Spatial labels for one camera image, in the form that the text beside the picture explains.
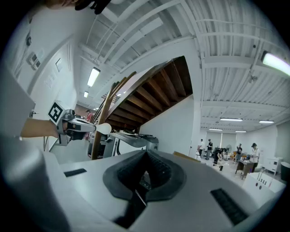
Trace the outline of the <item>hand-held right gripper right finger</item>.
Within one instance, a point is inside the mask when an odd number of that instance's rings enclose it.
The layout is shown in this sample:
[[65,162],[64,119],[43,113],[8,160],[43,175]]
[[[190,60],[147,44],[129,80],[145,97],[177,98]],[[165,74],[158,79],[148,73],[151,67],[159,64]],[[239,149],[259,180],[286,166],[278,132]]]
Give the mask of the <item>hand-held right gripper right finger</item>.
[[149,174],[150,185],[157,188],[171,178],[171,168],[159,156],[147,152],[146,171]]

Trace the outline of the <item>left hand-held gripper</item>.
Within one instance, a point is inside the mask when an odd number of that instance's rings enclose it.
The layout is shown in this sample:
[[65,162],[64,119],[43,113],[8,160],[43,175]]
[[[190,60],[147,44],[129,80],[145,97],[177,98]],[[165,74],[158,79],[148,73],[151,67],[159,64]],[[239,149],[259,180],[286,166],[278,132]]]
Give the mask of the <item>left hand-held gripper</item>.
[[67,130],[76,132],[94,132],[96,126],[85,119],[75,117],[73,109],[67,109],[61,105],[60,101],[55,100],[48,111],[49,119],[56,125],[58,133],[58,145],[67,146],[70,136],[66,135],[63,129],[63,121],[68,122]]

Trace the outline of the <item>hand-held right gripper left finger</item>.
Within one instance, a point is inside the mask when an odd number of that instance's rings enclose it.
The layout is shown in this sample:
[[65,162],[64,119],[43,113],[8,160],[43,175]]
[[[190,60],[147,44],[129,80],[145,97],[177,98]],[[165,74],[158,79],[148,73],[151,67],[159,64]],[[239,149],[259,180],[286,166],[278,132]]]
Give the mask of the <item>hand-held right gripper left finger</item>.
[[146,166],[146,150],[136,150],[120,155],[117,177],[124,186],[137,186]]

